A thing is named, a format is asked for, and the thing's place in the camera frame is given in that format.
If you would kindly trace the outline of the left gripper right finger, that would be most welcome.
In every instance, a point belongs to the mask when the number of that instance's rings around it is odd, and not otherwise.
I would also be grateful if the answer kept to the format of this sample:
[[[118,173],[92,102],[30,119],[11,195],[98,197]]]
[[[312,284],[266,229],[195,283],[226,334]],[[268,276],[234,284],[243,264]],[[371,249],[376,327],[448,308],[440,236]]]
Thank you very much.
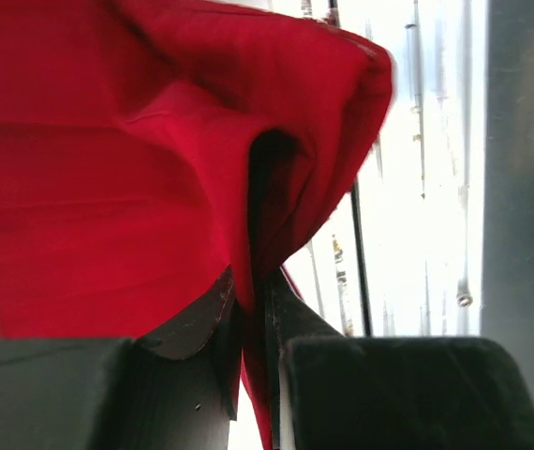
[[[283,272],[262,287],[276,449],[534,449],[519,367],[480,337],[344,337]]]

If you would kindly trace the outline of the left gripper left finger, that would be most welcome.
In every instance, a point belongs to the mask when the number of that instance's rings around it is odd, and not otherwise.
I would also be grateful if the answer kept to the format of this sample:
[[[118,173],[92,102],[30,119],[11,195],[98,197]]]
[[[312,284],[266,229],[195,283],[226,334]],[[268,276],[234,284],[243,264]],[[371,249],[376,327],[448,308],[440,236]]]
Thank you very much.
[[[224,449],[237,417],[230,271],[139,339],[0,340],[0,449]]]

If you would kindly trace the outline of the red skirt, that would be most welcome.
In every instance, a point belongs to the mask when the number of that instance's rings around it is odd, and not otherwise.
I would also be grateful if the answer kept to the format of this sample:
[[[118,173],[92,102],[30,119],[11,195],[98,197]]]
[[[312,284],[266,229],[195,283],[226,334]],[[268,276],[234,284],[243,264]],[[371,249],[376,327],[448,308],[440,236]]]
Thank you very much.
[[[255,284],[350,189],[379,45],[213,1],[0,1],[0,337],[140,337],[225,271],[272,444]]]

